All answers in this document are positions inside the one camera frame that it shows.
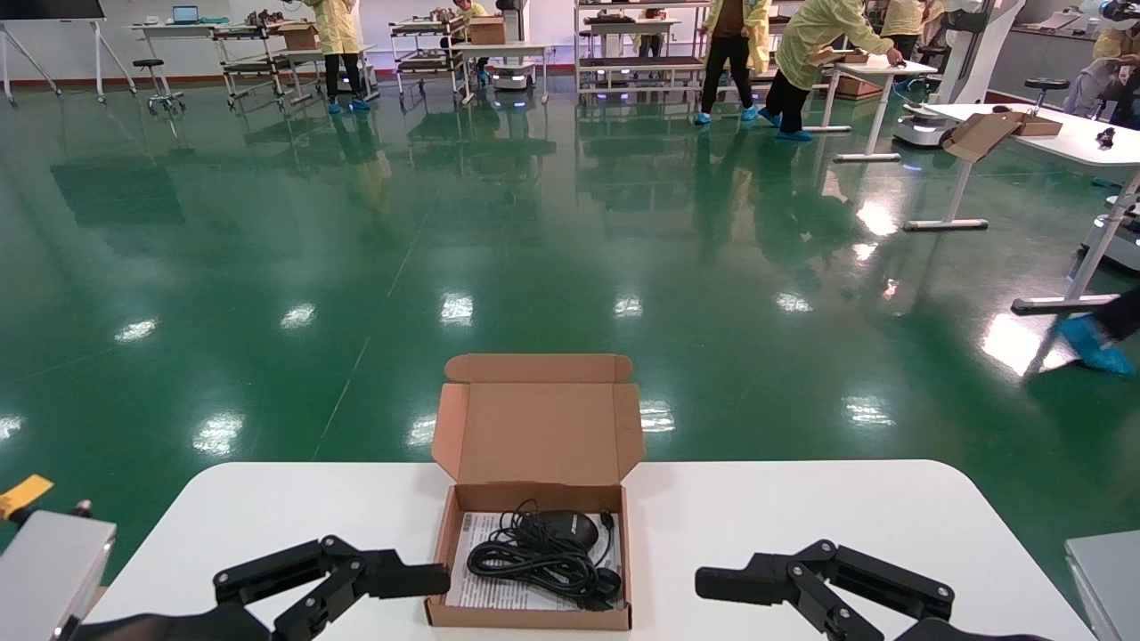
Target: box lid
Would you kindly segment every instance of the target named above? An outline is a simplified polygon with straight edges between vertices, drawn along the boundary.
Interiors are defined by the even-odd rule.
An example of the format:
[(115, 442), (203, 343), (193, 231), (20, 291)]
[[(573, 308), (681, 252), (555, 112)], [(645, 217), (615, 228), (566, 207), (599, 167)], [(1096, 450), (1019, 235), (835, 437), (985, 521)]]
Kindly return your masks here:
[(625, 356), (467, 354), (443, 371), (432, 457), (458, 482), (617, 485), (645, 455)]

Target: open cardboard box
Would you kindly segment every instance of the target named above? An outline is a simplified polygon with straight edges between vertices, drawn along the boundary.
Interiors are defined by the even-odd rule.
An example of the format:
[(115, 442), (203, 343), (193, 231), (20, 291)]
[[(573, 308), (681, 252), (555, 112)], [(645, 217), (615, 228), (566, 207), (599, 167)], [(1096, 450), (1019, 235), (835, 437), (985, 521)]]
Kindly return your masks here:
[(604, 612), (448, 606), (429, 597), (438, 626), (629, 630), (629, 518), (621, 480), (645, 454), (633, 363), (614, 354), (467, 354), (448, 360), (432, 457), (455, 479), (435, 562), (454, 568), (465, 512), (510, 512), (534, 498), (544, 511), (619, 514), (621, 607)]
[(1061, 123), (1025, 112), (974, 114), (942, 146), (964, 161), (978, 162), (1010, 136), (1057, 136), (1060, 130)]

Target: yellow lab coat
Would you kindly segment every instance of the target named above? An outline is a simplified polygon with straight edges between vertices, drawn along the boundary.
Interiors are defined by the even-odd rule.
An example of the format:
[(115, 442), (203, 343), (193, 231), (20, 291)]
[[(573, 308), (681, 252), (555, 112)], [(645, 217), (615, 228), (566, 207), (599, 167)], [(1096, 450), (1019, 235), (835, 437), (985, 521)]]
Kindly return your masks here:
[(1092, 46), (1092, 59), (1119, 58), (1129, 54), (1140, 54), (1140, 35), (1133, 35), (1132, 30), (1121, 31), (1107, 27), (1097, 36)]
[(919, 0), (890, 0), (887, 15), (882, 18), (882, 36), (922, 35), (927, 23), (944, 13), (942, 2), (919, 2)]
[(359, 54), (360, 41), (356, 36), (352, 7), (356, 0), (301, 0), (312, 7), (317, 15), (317, 31), (320, 33), (320, 52)]
[(471, 8), (464, 11), (463, 9), (456, 9), (456, 15), (463, 18), (463, 22), (470, 23), (471, 18), (482, 18), (487, 17), (487, 9), (483, 8), (479, 2), (472, 2)]
[(840, 35), (871, 54), (886, 54), (895, 47), (893, 40), (871, 30), (863, 17), (863, 0), (807, 0), (784, 27), (776, 65), (793, 87), (811, 91), (819, 70), (808, 58)]
[(709, 11), (708, 19), (705, 21), (705, 29), (712, 33), (716, 29), (716, 21), (720, 18), (720, 7), (725, 2), (744, 3), (744, 27), (748, 29), (748, 66), (756, 70), (756, 73), (768, 71), (768, 7), (772, 0), (716, 0), (712, 10)]

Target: white desk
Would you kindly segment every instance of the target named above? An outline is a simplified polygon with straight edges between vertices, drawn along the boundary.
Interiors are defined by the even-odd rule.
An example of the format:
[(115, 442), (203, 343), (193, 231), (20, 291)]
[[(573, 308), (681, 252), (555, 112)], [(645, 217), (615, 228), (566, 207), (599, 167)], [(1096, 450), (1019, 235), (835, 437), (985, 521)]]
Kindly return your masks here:
[(874, 144), (879, 140), (879, 130), (882, 129), (882, 119), (887, 115), (887, 103), (890, 102), (890, 83), (895, 81), (896, 75), (922, 75), (926, 73), (935, 73), (938, 70), (934, 67), (928, 67), (926, 65), (920, 65), (918, 63), (907, 62), (906, 66), (895, 67), (887, 63), (886, 56), (871, 56), (865, 63), (836, 63), (836, 70), (831, 73), (831, 84), (828, 87), (828, 104), (824, 107), (824, 123), (821, 129), (813, 129), (805, 127), (806, 130), (815, 131), (829, 131), (830, 116), (831, 116), (831, 105), (836, 99), (836, 90), (839, 88), (839, 74), (845, 73), (847, 75), (853, 75), (860, 80), (865, 80), (868, 82), (873, 82), (878, 84), (881, 80), (882, 94), (879, 96), (879, 108), (874, 113), (874, 122), (871, 124), (871, 133), (866, 138), (866, 151), (862, 154), (838, 154), (833, 160), (836, 162), (897, 162), (902, 160), (903, 156), (898, 154), (877, 154), (874, 153)]
[[(137, 31), (142, 34), (142, 40), (146, 41), (147, 48), (150, 50), (152, 58), (163, 59), (154, 50), (154, 42), (152, 40), (162, 39), (181, 39), (181, 38), (197, 38), (197, 39), (211, 39), (213, 38), (213, 32), (219, 26), (218, 24), (132, 24), (127, 29), (131, 31)], [(170, 82), (166, 80), (166, 72), (163, 71), (162, 66), (155, 70), (158, 74), (158, 80), (162, 81), (163, 89), (166, 94), (170, 94)]]
[[(470, 42), (461, 42), (458, 44), (453, 44), (451, 48), (456, 51), (462, 52), (464, 56), (471, 56), (473, 58), (542, 58), (543, 59), (543, 104), (549, 99), (551, 92), (547, 86), (547, 74), (546, 74), (546, 50), (553, 47), (553, 44), (537, 44), (535, 42), (507, 42), (505, 44), (472, 44)], [(474, 96), (471, 92), (471, 74), (463, 74), (463, 82), (467, 88), (467, 95), (463, 98), (463, 104), (466, 105), (471, 102)]]
[[(213, 607), (218, 570), (336, 534), (430, 562), (450, 479), (433, 463), (229, 463), (192, 480), (99, 601), (90, 622)], [(364, 599), (321, 641), (821, 641), (790, 606), (706, 601), (700, 566), (742, 568), (755, 552), (820, 538), (880, 557), (954, 592), (967, 632), (1093, 641), (1041, 568), (956, 470), (931, 461), (643, 463), (626, 480), (633, 632), (432, 628), (420, 599)], [(1061, 542), (1057, 542), (1061, 553)], [(251, 607), (271, 622), (309, 587)], [(887, 639), (913, 620), (849, 593)]]
[[(1028, 111), (1031, 105), (1005, 105), (1013, 111)], [(926, 105), (931, 112), (958, 122), (964, 122), (974, 114), (992, 113), (994, 105)], [(1012, 136), (1010, 140), (1024, 145), (1028, 149), (1048, 154), (1051, 160), (1060, 160), (1069, 169), (1088, 176), (1121, 179), (1124, 188), (1121, 196), (1131, 194), (1140, 187), (1140, 131), (1116, 128), (1115, 145), (1110, 149), (1101, 149), (1097, 135), (1108, 128), (1104, 122), (1042, 109), (1041, 115), (1061, 123), (1057, 136)], [(961, 169), (950, 208), (942, 220), (911, 220), (903, 227), (911, 232), (945, 230), (945, 229), (984, 229), (990, 226), (985, 219), (955, 219), (958, 208), (962, 202), (962, 193), (970, 178), (974, 163), (959, 161)], [(1115, 294), (1083, 295), (1092, 274), (1097, 270), (1101, 257), (1108, 249), (1108, 243), (1116, 235), (1116, 228), (1124, 219), (1124, 209), (1113, 206), (1105, 221), (1105, 233), (1096, 246), (1089, 248), (1081, 268), (1077, 270), (1068, 291), (1064, 297), (1016, 299), (1012, 310), (1016, 314), (1058, 314), (1097, 307), (1116, 298)]]

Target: white robot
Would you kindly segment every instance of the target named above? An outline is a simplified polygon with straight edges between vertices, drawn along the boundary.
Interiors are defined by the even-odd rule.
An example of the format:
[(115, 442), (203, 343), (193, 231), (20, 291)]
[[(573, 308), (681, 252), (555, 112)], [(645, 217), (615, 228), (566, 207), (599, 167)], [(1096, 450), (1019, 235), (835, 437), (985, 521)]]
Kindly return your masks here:
[[(936, 105), (980, 103), (985, 100), (997, 54), (1026, 0), (943, 0), (947, 21), (946, 46), (950, 58), (938, 91), (929, 102)], [(910, 115), (895, 128), (895, 138), (914, 147), (939, 147), (954, 123), (925, 108), (905, 105)]]

